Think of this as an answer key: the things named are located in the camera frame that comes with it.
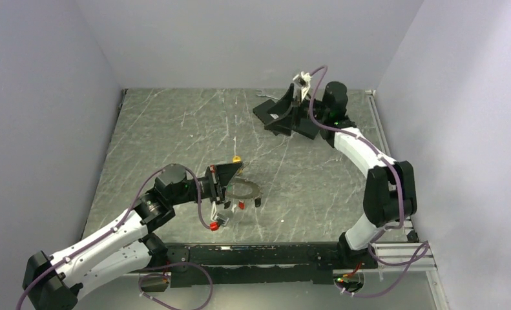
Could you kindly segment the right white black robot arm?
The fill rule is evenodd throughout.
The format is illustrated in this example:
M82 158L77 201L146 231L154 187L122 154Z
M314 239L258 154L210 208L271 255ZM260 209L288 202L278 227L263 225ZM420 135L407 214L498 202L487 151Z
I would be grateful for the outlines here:
M252 112L274 135L296 132L312 140L321 136L363 173L363 214L342 233L337 251L340 265L352 268L371 242L416 213L417 200L412 164L391 158L369 142L347 115L347 104L348 89L341 82L329 82L321 99L303 98L295 84L290 84L281 98L269 99Z

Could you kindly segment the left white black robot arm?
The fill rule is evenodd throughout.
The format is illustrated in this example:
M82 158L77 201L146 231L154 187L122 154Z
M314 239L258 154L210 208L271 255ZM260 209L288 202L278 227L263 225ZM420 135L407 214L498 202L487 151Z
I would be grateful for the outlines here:
M78 243L27 261L23 293L16 309L29 300L35 309L73 309L95 289L132 271L159 271L168 249L154 231L175 216L174 206L208 199L223 204L229 182L242 161L210 165L202 177L172 163L149 176L154 186L139 189L131 205L106 226Z

